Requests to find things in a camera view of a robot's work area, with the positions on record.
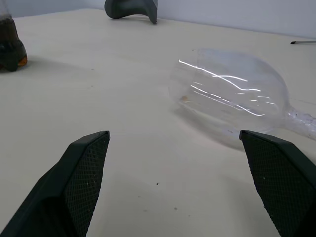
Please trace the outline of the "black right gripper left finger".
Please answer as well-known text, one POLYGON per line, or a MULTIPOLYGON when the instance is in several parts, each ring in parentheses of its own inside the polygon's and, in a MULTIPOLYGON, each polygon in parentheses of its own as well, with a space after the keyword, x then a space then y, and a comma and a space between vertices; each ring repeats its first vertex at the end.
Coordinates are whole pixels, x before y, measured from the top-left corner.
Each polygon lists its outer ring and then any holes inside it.
POLYGON ((84 237, 99 198, 109 131, 72 142, 34 185, 2 237, 84 237))

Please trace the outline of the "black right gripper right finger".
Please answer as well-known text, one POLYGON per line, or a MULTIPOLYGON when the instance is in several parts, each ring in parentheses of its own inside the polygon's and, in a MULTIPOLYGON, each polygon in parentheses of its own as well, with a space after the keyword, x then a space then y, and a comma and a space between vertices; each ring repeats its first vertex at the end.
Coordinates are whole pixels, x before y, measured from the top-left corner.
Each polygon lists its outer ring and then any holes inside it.
POLYGON ((316 166, 293 143, 242 130, 254 185, 282 237, 316 235, 316 166))

